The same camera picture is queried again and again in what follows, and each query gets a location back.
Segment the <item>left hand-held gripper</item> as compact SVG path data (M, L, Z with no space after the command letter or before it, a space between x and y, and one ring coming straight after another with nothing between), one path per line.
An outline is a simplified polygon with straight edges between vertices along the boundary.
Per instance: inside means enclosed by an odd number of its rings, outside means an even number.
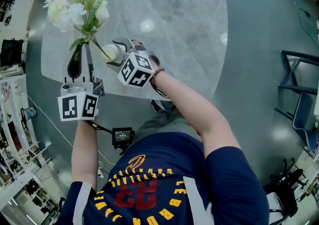
M89 44L76 45L62 69L64 83L58 97L61 121L94 120L98 115L98 101L104 95L104 86L101 79L93 77L93 70Z

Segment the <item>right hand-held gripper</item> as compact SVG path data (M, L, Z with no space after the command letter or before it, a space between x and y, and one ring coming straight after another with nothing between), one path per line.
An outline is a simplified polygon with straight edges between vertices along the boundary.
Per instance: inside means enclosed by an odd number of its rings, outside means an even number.
M123 85L144 87L154 74L148 51L138 46L135 52L132 40L127 38L115 38L112 42L125 47L125 59L121 62L107 62L107 66L110 68L120 68L117 79Z

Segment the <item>person's right hand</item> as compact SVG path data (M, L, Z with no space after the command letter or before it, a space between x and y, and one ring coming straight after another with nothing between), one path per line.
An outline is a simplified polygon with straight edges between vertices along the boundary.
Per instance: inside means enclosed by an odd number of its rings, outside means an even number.
M160 61L153 51L147 50L145 46L137 40L132 40L132 42L135 49L140 55L143 55L149 58L150 63L154 70L160 67Z

